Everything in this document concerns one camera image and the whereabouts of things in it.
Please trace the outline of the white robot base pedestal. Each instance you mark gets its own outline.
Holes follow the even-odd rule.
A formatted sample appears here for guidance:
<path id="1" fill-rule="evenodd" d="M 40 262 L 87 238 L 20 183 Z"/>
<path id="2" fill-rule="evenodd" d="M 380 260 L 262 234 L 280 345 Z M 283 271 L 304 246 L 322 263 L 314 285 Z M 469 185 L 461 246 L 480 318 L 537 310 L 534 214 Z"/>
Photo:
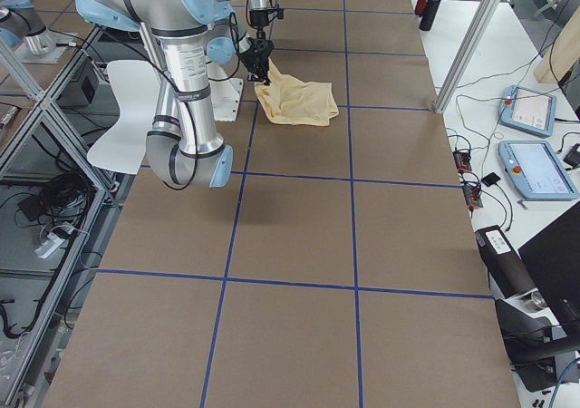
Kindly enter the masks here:
<path id="1" fill-rule="evenodd" d="M 215 121 L 234 122 L 238 115 L 244 81 L 241 78 L 227 79 L 226 72 L 217 63 L 208 63 L 207 69 Z"/>

